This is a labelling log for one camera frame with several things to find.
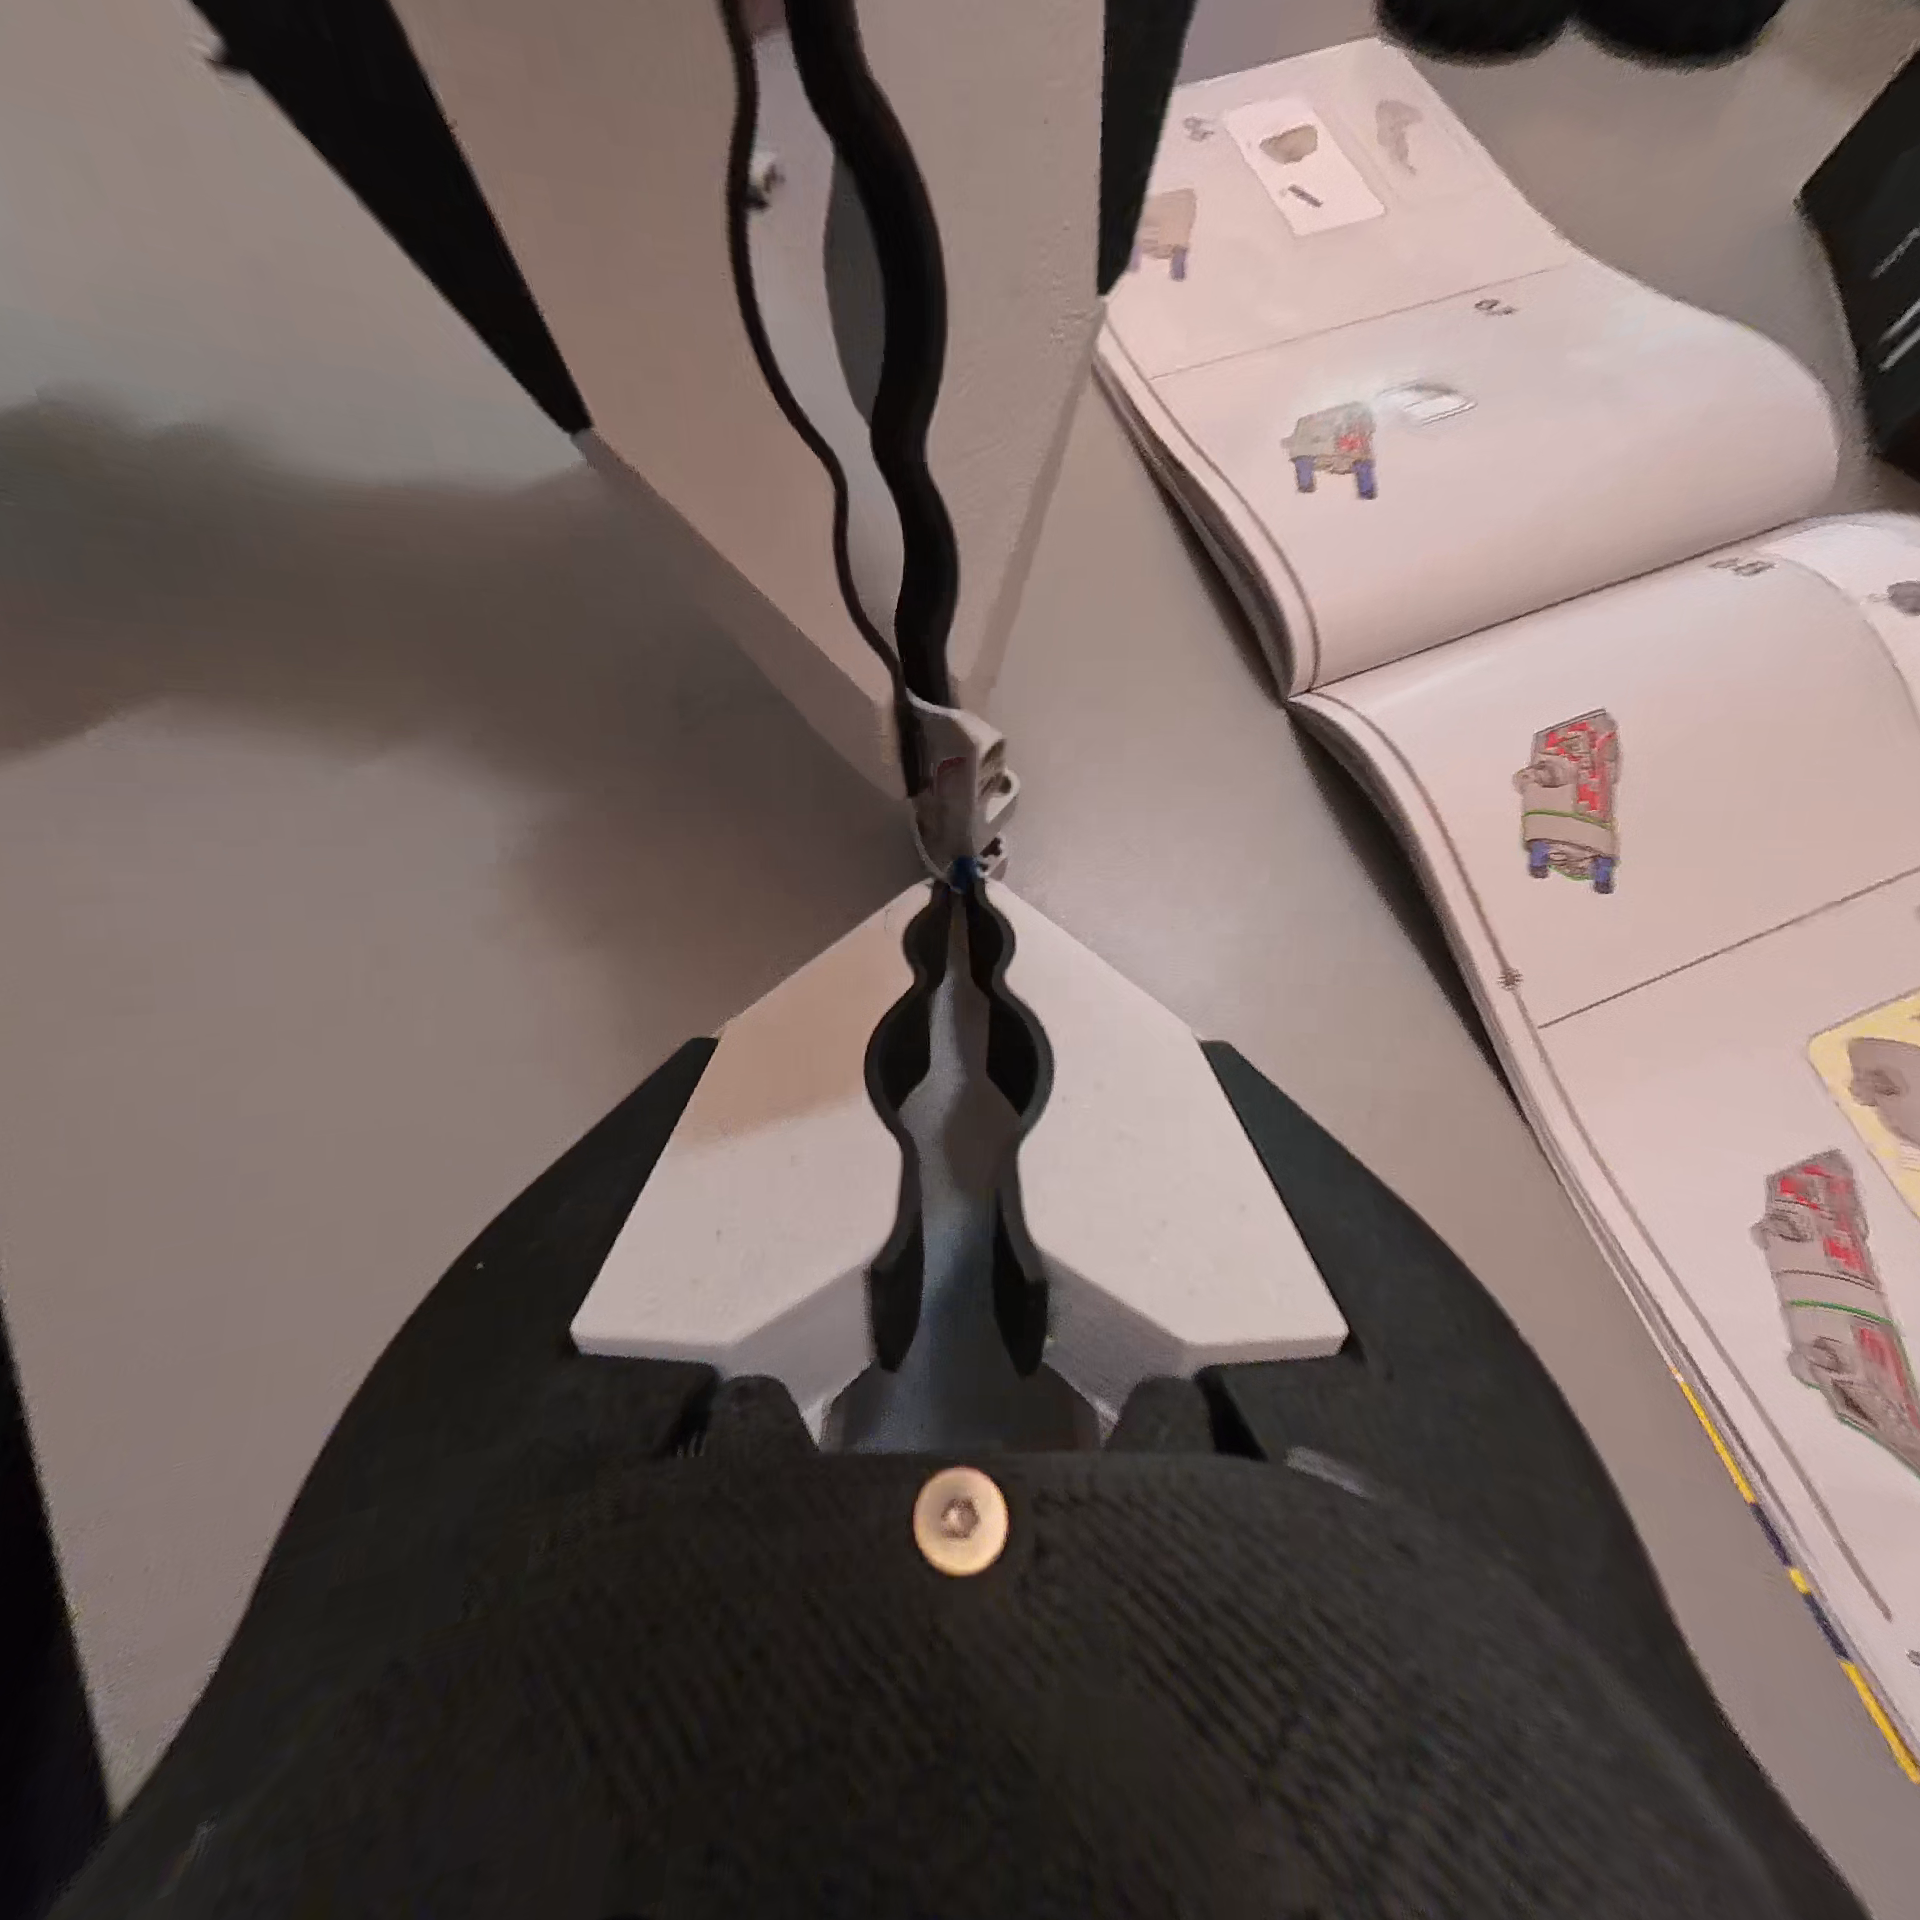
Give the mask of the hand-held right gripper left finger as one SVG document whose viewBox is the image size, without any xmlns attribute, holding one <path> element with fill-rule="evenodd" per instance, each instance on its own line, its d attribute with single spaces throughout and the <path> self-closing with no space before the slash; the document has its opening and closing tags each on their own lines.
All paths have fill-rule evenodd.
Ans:
<svg viewBox="0 0 1920 1920">
<path fill-rule="evenodd" d="M 572 1313 L 581 1353 L 770 1376 L 795 1401 L 873 1364 L 866 1276 L 899 1221 L 901 1145 L 866 1055 L 930 901 L 930 881 L 904 888 L 716 1031 Z"/>
</svg>

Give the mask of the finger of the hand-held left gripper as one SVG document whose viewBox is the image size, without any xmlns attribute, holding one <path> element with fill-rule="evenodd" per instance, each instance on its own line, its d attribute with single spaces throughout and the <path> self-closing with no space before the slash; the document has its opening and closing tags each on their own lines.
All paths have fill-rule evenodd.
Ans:
<svg viewBox="0 0 1920 1920">
<path fill-rule="evenodd" d="M 880 793 L 894 684 L 832 552 L 827 467 L 735 277 L 723 5 L 402 3 L 395 15 L 586 409 L 589 467 L 706 625 Z"/>
<path fill-rule="evenodd" d="M 927 467 L 953 523 L 953 703 L 986 713 L 1098 328 L 1098 3 L 860 3 L 946 281 Z"/>
</svg>

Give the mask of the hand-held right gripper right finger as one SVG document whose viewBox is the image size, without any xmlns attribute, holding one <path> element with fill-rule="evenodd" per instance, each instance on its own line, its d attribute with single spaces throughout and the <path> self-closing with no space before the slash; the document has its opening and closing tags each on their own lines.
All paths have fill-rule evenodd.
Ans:
<svg viewBox="0 0 1920 1920">
<path fill-rule="evenodd" d="M 1201 1038 L 999 881 L 967 896 L 993 1171 L 994 1325 L 1083 1401 L 1334 1356 L 1347 1319 Z"/>
</svg>

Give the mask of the small grey toy brick assembly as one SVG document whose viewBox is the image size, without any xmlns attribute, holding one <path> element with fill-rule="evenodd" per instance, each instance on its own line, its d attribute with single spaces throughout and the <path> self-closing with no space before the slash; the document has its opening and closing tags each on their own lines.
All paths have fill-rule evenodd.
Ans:
<svg viewBox="0 0 1920 1920">
<path fill-rule="evenodd" d="M 1019 804 L 1019 775 L 1004 736 L 964 708 L 906 698 L 914 779 L 907 795 L 914 848 L 925 873 L 953 893 L 969 893 L 1006 865 L 1006 826 Z"/>
</svg>

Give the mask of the open building instruction booklet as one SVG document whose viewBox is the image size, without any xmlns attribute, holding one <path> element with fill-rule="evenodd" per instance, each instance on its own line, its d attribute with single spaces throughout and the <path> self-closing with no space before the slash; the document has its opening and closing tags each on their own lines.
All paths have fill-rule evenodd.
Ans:
<svg viewBox="0 0 1920 1920">
<path fill-rule="evenodd" d="M 1380 37 L 1175 86 L 1097 375 L 1913 1781 L 1916 517 Z"/>
</svg>

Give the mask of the black toy set box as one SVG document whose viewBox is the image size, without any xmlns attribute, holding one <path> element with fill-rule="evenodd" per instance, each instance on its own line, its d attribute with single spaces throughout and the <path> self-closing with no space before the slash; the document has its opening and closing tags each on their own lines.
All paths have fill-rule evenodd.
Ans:
<svg viewBox="0 0 1920 1920">
<path fill-rule="evenodd" d="M 1842 307 L 1872 453 L 1917 479 L 1917 57 L 1798 192 Z"/>
</svg>

